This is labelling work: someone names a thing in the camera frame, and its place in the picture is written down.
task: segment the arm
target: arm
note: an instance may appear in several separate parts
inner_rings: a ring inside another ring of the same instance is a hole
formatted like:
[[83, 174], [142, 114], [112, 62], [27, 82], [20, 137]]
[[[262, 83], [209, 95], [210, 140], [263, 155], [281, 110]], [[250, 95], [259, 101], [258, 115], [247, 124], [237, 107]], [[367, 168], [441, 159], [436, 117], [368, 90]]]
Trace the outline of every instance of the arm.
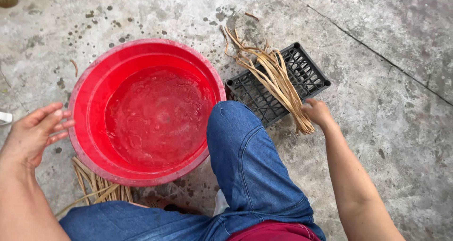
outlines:
[[53, 103], [16, 122], [0, 150], [0, 233], [2, 240], [69, 241], [46, 197], [34, 171], [41, 163], [44, 148], [66, 138], [74, 121], [60, 123], [71, 116]]
[[327, 163], [338, 214], [348, 240], [404, 240], [373, 182], [349, 149], [324, 102], [308, 99], [303, 107], [326, 137]]

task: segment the white object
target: white object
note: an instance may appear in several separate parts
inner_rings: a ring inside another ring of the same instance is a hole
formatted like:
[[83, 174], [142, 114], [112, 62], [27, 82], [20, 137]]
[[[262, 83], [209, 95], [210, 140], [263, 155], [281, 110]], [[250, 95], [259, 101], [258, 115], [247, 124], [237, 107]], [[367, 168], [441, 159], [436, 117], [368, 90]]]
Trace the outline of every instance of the white object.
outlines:
[[0, 112], [0, 126], [9, 124], [13, 121], [13, 115], [10, 113]]
[[225, 209], [229, 207], [230, 206], [228, 205], [227, 200], [225, 199], [225, 195], [223, 194], [222, 189], [220, 189], [216, 195], [216, 209], [214, 210], [213, 217], [223, 213]]

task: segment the hand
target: hand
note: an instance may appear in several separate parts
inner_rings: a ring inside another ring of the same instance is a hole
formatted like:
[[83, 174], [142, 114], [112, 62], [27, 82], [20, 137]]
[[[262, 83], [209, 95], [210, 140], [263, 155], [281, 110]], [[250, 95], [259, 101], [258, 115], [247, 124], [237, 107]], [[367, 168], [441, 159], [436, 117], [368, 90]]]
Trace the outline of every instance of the hand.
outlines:
[[34, 170], [41, 163], [46, 146], [68, 136], [67, 131], [51, 134], [75, 124], [74, 120], [60, 123], [71, 116], [71, 111], [62, 111], [62, 107], [60, 102], [52, 103], [14, 123], [0, 150], [0, 167], [8, 169], [19, 164]]
[[309, 103], [311, 107], [303, 105], [302, 111], [309, 116], [311, 121], [319, 125], [322, 129], [326, 128], [331, 123], [335, 123], [324, 102], [312, 98], [306, 99], [305, 102]]

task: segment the concrete floor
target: concrete floor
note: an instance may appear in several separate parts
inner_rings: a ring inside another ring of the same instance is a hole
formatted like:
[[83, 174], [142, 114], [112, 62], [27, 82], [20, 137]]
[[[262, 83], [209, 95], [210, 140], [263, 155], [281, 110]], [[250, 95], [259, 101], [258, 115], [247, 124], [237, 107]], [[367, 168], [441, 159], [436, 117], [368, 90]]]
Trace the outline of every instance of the concrete floor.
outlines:
[[[66, 103], [77, 81], [69, 59], [80, 73], [127, 35], [192, 45], [223, 80], [243, 69], [223, 55], [218, 24], [237, 28], [251, 45], [267, 38], [281, 49], [298, 41], [332, 81], [317, 98], [330, 107], [403, 236], [450, 240], [452, 13], [452, 0], [20, 0], [0, 9], [0, 109], [17, 120], [49, 102]], [[294, 134], [289, 116], [267, 130], [312, 203], [315, 222], [328, 239], [346, 240], [322, 133]], [[8, 131], [0, 127], [0, 145]], [[62, 141], [37, 169], [54, 211], [82, 196], [74, 155]], [[167, 197], [211, 214], [216, 185], [207, 160], [178, 181], [138, 189], [136, 197]]]

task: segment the finger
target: finger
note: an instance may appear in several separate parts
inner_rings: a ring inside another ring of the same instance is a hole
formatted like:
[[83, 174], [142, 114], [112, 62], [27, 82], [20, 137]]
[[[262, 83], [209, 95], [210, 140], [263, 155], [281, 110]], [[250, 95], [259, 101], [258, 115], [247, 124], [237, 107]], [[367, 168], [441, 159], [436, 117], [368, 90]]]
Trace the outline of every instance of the finger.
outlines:
[[71, 115], [72, 115], [72, 111], [70, 111], [70, 110], [63, 111], [63, 119], [68, 118]]
[[307, 105], [302, 105], [301, 110], [303, 113], [307, 114], [311, 110], [311, 107], [309, 107]]
[[64, 132], [58, 133], [56, 135], [53, 135], [47, 140], [46, 146], [51, 145], [51, 144], [53, 144], [53, 143], [55, 143], [55, 142], [57, 142], [59, 140], [65, 139], [68, 136], [69, 136], [69, 133], [67, 131], [64, 131]]
[[50, 115], [47, 115], [36, 127], [50, 134], [52, 129], [63, 119], [63, 111], [58, 109]]
[[63, 103], [61, 102], [54, 102], [45, 107], [38, 108], [37, 110], [31, 112], [26, 117], [24, 117], [25, 121], [29, 121], [34, 125], [37, 125], [40, 121], [42, 121], [48, 114], [55, 112], [56, 110], [63, 107]]
[[313, 99], [313, 98], [308, 98], [308, 99], [305, 100], [305, 102], [307, 102], [311, 106], [314, 106], [314, 105], [316, 105], [318, 103], [318, 101]]
[[76, 124], [76, 121], [74, 121], [74, 120], [69, 120], [69, 121], [59, 123], [59, 124], [55, 125], [54, 129], [52, 130], [52, 133], [59, 132], [61, 130], [73, 127], [75, 124]]

